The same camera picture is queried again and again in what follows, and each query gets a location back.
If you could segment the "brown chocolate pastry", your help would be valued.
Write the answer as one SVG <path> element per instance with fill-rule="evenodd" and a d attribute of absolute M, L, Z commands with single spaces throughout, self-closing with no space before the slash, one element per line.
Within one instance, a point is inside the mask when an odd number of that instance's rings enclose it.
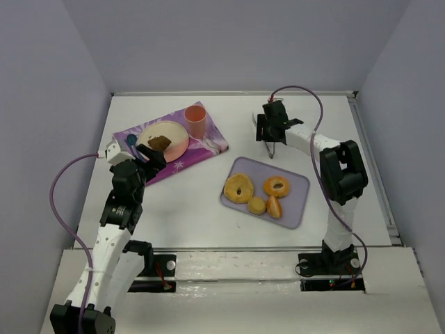
<path fill-rule="evenodd" d="M 171 144 L 171 140 L 166 136 L 150 137 L 147 141 L 148 146 L 157 152 L 164 152 Z"/>

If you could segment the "metal serving tongs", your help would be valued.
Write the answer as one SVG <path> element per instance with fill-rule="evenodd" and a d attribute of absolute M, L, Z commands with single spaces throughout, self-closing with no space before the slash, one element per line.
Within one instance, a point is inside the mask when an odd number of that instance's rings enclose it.
<path fill-rule="evenodd" d="M 257 132 L 257 116 L 258 113 L 253 112 L 252 113 L 252 123 L 253 123 L 253 130 L 254 132 Z M 274 159 L 275 157 L 275 143 L 268 143 L 266 141 L 262 141 L 262 143 L 264 144 L 268 157 L 270 159 Z"/>

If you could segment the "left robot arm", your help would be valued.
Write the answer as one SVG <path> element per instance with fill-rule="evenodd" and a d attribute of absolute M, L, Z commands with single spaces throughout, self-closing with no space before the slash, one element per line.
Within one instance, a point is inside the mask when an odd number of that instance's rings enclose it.
<path fill-rule="evenodd" d="M 50 313 L 55 333 L 114 333 L 113 312 L 135 278 L 154 261 L 152 245 L 131 237 L 143 212 L 145 185 L 166 166 L 162 152 L 140 144 L 143 161 L 117 141 L 92 157 L 110 164 L 112 190 L 99 220 L 93 248 L 88 248 L 65 222 L 62 227 L 84 250 L 87 262 L 64 304 Z"/>

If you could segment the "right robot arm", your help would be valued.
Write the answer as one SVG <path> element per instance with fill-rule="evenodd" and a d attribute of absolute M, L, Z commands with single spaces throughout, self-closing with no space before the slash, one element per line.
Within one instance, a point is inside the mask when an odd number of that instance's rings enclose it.
<path fill-rule="evenodd" d="M 329 207 L 327 230 L 319 253 L 301 253 L 296 273 L 303 278 L 361 273 L 353 245 L 353 220 L 358 199 L 369 183 L 358 144 L 319 134 L 303 121 L 290 119 L 280 100 L 263 105 L 256 117 L 256 140 L 283 143 L 308 154 Z"/>

